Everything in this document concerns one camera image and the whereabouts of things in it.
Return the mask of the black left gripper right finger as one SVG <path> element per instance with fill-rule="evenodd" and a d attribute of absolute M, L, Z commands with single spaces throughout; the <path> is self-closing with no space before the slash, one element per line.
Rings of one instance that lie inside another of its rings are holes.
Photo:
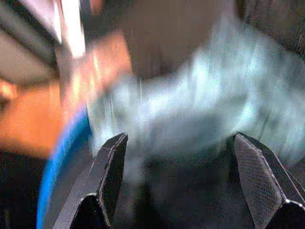
<path fill-rule="evenodd" d="M 233 139 L 255 229 L 305 229 L 305 188 L 267 146 L 240 132 Z"/>

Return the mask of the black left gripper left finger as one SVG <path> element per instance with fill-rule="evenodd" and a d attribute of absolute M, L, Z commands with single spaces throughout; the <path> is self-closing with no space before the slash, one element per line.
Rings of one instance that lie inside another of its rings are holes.
<path fill-rule="evenodd" d="M 52 229 L 110 229 L 120 192 L 127 133 L 106 141 L 71 187 Z"/>

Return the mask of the blue laundry basket rim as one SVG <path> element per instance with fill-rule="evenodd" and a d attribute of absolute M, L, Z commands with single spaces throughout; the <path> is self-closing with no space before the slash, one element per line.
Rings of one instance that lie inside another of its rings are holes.
<path fill-rule="evenodd" d="M 38 198 L 36 229 L 43 229 L 51 196 L 63 168 L 76 157 L 92 135 L 87 107 L 82 107 L 67 123 L 53 149 L 53 154 L 46 163 Z"/>

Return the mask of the light blue-grey garment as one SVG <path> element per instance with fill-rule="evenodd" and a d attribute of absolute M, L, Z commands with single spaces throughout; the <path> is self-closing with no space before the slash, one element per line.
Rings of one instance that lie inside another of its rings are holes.
<path fill-rule="evenodd" d="M 88 107 L 97 153 L 127 132 L 152 153 L 202 150 L 243 132 L 292 165 L 305 158 L 305 62 L 243 24 L 217 24 L 178 71 L 126 76 Z"/>

